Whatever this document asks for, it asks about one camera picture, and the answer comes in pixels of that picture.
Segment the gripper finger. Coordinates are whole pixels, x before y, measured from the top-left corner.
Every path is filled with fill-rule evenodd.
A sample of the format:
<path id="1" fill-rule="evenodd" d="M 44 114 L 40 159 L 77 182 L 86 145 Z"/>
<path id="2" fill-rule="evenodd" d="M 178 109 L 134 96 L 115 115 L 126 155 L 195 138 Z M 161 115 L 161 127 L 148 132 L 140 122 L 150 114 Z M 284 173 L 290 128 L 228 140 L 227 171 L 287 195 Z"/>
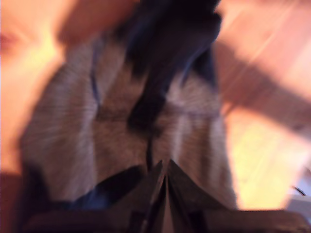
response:
<path id="1" fill-rule="evenodd" d="M 163 162 L 153 167 L 141 182 L 112 208 L 108 233 L 160 233 L 165 210 Z"/>
<path id="2" fill-rule="evenodd" d="M 168 163 L 168 195 L 175 233 L 220 233 L 206 214 L 226 207 L 196 185 L 173 161 Z"/>

